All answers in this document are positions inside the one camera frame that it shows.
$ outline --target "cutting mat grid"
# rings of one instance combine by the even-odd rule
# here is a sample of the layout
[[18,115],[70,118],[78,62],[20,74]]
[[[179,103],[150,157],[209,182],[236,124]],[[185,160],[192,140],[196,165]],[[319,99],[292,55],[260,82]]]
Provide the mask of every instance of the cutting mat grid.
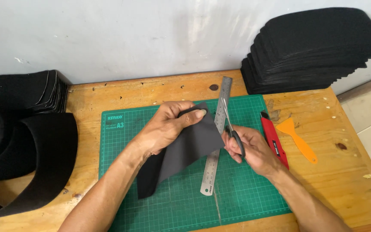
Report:
[[[214,118],[218,99],[205,102]],[[99,178],[158,107],[102,113]],[[262,132],[260,112],[266,109],[262,95],[230,98],[228,109],[233,124]],[[204,196],[200,187],[205,162],[206,157],[201,158],[163,181],[146,199],[138,200],[134,181],[110,231],[190,231],[291,213],[266,178],[257,175],[246,162],[236,163],[224,149],[220,151],[214,194]]]

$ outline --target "wooden tabletop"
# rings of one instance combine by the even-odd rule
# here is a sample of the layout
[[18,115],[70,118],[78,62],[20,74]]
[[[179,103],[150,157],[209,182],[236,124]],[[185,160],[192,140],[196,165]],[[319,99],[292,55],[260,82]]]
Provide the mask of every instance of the wooden tabletop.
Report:
[[[195,73],[73,85],[67,111],[78,125],[77,161],[64,191],[47,206],[0,218],[0,231],[57,231],[65,217],[98,180],[100,116],[113,109],[159,105],[164,101],[204,100],[219,97],[210,90],[222,77],[233,78],[231,97],[247,95],[239,70]],[[290,171],[356,231],[371,231],[371,160],[331,88],[264,95],[275,125],[291,117],[319,162],[312,164],[291,137],[277,131],[287,153]],[[33,174],[0,181],[0,203],[7,204]],[[294,214],[284,214],[205,231],[297,231]]]

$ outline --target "metal ruler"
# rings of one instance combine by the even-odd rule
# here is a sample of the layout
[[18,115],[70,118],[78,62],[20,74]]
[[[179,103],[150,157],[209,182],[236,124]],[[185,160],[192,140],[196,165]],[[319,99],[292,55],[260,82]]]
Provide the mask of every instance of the metal ruler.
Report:
[[[222,134],[225,124],[225,112],[223,104],[221,103],[221,98],[225,99],[226,104],[228,104],[228,99],[230,97],[231,83],[233,79],[230,77],[223,77],[223,82],[221,83],[219,102],[217,103],[216,116],[214,118],[214,123],[217,125],[219,133]],[[219,163],[220,150],[214,151],[207,155],[206,166],[204,168],[203,181],[201,182],[200,193],[211,196],[214,192],[214,180],[216,178],[217,164]]]

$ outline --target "scissor handle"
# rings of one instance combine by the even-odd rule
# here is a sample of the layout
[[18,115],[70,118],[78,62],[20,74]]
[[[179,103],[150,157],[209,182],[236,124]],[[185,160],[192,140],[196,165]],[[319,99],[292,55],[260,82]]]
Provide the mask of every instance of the scissor handle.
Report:
[[225,131],[227,132],[229,138],[234,138],[237,141],[237,144],[241,151],[241,154],[239,154],[239,156],[241,158],[246,157],[246,151],[244,150],[243,142],[241,142],[240,136],[238,136],[237,131],[231,130],[228,125],[225,126]]

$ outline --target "scissors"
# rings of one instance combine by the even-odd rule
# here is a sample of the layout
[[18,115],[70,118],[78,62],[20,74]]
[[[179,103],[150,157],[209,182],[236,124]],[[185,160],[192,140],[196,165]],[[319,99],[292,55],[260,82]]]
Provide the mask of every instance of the scissors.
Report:
[[239,156],[241,158],[244,158],[246,156],[246,151],[244,150],[243,143],[241,142],[240,136],[238,136],[237,131],[233,130],[233,127],[231,126],[230,117],[228,116],[228,109],[227,104],[225,103],[225,99],[221,98],[221,103],[223,104],[225,116],[228,120],[228,125],[225,126],[225,131],[228,134],[229,138],[234,138],[237,141],[238,146],[240,147],[241,154]]

